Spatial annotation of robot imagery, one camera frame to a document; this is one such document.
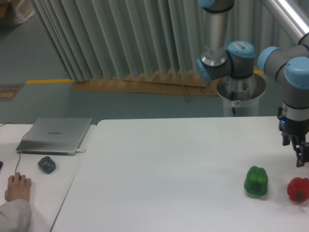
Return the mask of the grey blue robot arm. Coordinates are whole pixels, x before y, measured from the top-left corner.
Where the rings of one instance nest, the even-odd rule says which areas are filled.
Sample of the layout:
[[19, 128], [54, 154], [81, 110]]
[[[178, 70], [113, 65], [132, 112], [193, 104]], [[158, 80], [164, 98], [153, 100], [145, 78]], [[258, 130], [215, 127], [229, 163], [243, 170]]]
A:
[[225, 46], [228, 13], [234, 2], [201, 0], [207, 24], [197, 68], [205, 82], [219, 80], [218, 93], [228, 100], [234, 116], [239, 107], [265, 91], [265, 81], [254, 74], [254, 65], [273, 78], [283, 89], [283, 104], [277, 113], [282, 144], [292, 145], [296, 165], [302, 167], [309, 160], [309, 17], [292, 0], [265, 0], [263, 4], [295, 42], [294, 47], [284, 51], [271, 46], [256, 57], [249, 42], [234, 41]]

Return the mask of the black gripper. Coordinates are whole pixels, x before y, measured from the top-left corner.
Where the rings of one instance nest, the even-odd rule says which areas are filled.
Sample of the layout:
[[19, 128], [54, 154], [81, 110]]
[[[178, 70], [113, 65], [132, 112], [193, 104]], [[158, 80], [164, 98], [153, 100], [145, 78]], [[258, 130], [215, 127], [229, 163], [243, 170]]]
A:
[[282, 135], [282, 145], [290, 144], [296, 154], [296, 166], [303, 167], [309, 161], [309, 143], [306, 135], [309, 132], [309, 120], [294, 120], [287, 117], [288, 107], [279, 107], [277, 118], [279, 120], [279, 131]]

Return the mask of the person's hand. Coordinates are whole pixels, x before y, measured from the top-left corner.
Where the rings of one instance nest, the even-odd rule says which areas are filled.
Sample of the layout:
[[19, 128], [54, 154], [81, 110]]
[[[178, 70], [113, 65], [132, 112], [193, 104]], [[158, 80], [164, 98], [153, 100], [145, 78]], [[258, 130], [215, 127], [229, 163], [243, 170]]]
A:
[[16, 172], [8, 178], [7, 189], [5, 191], [5, 200], [11, 202], [14, 200], [30, 201], [31, 179], [26, 178], [24, 174]]

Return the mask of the white sleeved forearm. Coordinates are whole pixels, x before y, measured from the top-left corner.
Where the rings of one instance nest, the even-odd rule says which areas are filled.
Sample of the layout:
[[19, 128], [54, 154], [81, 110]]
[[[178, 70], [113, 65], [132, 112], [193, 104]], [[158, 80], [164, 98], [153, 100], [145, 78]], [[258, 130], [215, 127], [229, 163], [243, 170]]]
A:
[[17, 199], [0, 206], [1, 232], [26, 232], [31, 216], [30, 203]]

